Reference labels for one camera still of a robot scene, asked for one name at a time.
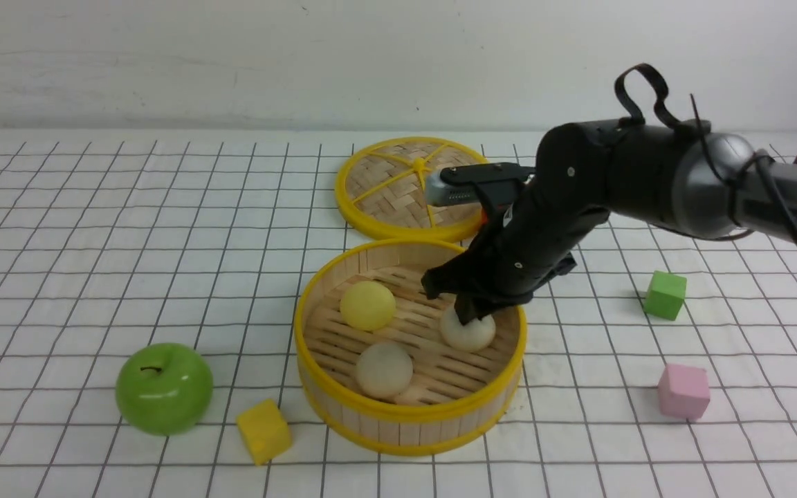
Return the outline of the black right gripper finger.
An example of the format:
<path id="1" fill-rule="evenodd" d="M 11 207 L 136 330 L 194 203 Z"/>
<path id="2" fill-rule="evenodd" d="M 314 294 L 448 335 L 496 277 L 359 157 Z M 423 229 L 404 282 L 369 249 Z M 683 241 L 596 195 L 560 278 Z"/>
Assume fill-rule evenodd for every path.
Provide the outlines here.
<path id="1" fill-rule="evenodd" d="M 471 294 L 459 294 L 453 303 L 453 309 L 462 326 L 471 324 L 474 320 L 484 320 L 501 308 L 503 303 Z"/>

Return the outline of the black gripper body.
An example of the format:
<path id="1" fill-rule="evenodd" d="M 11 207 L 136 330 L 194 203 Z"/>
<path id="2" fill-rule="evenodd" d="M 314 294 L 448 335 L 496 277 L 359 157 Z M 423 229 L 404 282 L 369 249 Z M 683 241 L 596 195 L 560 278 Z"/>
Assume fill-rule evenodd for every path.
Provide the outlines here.
<path id="1" fill-rule="evenodd" d="M 465 305 L 525 304 L 574 245 L 577 220 L 549 203 L 516 201 L 464 252 L 425 271 L 424 293 L 452 294 Z"/>

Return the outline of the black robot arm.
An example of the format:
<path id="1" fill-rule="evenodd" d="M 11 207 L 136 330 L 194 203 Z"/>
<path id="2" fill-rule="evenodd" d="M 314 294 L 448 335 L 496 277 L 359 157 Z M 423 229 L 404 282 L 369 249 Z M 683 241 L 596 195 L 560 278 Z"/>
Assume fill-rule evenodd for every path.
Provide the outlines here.
<path id="1" fill-rule="evenodd" d="M 797 164 L 706 124 L 564 124 L 541 139 L 532 167 L 447 167 L 424 193 L 433 207 L 484 209 L 470 246 L 421 280 L 428 299 L 456 297 L 462 324 L 530 302 L 574 267 L 572 248 L 611 214 L 690 239 L 743 229 L 797 247 Z"/>

